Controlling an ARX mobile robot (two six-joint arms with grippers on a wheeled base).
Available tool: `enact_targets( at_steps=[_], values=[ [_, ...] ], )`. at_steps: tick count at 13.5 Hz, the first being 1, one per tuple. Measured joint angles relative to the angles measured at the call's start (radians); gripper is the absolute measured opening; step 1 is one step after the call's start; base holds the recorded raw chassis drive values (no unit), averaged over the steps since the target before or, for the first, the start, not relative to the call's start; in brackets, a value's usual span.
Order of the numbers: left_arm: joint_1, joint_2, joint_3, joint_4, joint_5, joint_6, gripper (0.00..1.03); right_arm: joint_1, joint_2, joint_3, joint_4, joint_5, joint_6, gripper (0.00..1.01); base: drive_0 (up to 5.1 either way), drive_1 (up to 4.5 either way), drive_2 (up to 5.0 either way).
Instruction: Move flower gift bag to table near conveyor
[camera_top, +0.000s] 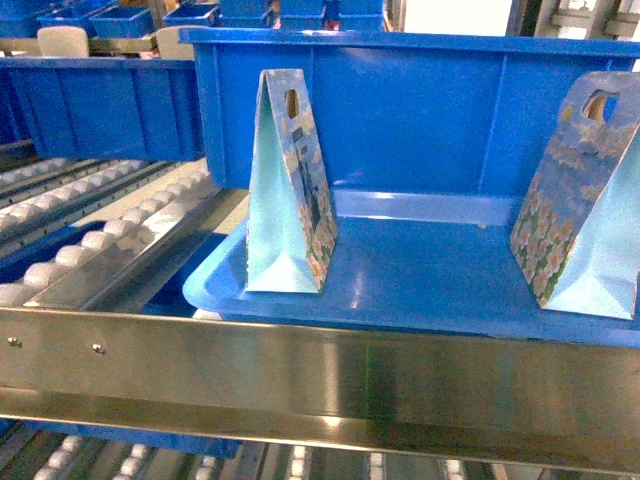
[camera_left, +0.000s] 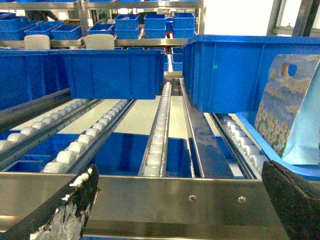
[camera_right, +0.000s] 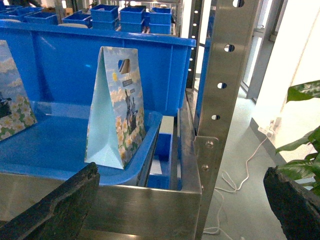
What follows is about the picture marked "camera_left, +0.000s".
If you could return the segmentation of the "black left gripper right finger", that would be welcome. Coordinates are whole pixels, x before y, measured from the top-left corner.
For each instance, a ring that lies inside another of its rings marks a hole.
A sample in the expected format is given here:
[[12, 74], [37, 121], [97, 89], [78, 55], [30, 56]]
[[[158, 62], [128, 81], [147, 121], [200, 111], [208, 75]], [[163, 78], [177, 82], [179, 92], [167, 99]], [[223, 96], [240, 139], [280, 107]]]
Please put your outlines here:
[[265, 161], [262, 182], [290, 240], [320, 238], [320, 188], [281, 164]]

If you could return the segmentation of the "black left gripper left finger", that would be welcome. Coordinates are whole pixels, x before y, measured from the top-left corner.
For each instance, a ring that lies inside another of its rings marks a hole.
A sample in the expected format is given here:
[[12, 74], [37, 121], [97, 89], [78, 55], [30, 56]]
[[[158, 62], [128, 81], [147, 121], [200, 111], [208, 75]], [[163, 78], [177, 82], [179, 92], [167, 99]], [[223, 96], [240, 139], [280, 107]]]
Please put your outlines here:
[[17, 224], [2, 240], [81, 240], [99, 194], [96, 164], [75, 176]]

